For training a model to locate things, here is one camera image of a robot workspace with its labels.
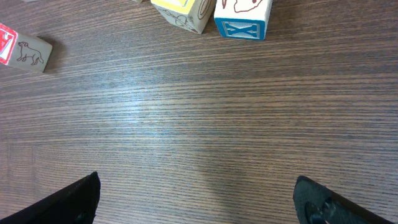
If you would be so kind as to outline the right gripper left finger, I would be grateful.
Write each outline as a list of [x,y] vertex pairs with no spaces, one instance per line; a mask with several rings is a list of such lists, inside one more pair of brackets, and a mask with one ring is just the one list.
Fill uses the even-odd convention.
[[1,224],[92,224],[100,200],[96,171],[31,206],[1,219]]

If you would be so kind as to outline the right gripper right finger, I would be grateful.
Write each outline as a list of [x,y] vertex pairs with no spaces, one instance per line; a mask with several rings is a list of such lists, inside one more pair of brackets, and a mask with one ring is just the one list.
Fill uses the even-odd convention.
[[300,224],[393,224],[304,175],[297,178],[293,201]]

